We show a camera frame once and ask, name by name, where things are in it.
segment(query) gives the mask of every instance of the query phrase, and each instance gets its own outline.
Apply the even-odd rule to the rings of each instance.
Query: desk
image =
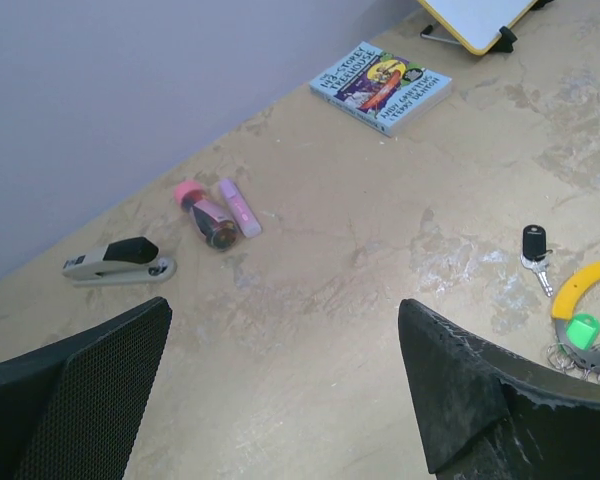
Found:
[[[403,298],[544,363],[550,304],[520,267],[521,231],[547,228],[556,287],[600,259],[600,1],[529,15],[514,54],[482,59],[420,40],[418,15],[374,43],[455,91],[395,139],[301,87],[0,282],[0,361],[168,299],[128,478],[429,478]],[[264,234],[218,254],[172,190],[223,176]],[[136,235],[177,259],[173,279],[75,289],[60,275]]]

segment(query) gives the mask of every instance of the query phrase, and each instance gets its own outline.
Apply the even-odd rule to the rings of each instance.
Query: highlighter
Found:
[[[236,184],[228,178],[220,180],[220,192],[236,223],[242,230],[242,234],[247,238],[252,238],[262,233],[262,227],[258,223],[247,201],[244,199]]]

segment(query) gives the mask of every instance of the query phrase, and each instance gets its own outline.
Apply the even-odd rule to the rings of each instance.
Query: book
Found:
[[[309,88],[390,137],[446,98],[451,83],[449,77],[362,42]]]

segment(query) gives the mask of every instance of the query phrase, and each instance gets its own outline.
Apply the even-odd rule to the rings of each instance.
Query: car key fob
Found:
[[[522,255],[531,262],[540,262],[551,253],[547,250],[547,232],[540,225],[527,225],[522,230]]]

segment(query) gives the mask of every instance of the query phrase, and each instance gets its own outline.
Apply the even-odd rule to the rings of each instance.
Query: book title text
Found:
[[[329,90],[340,90],[377,56],[374,50],[363,47],[356,48],[340,65],[335,72],[327,72],[319,78],[320,86]]]

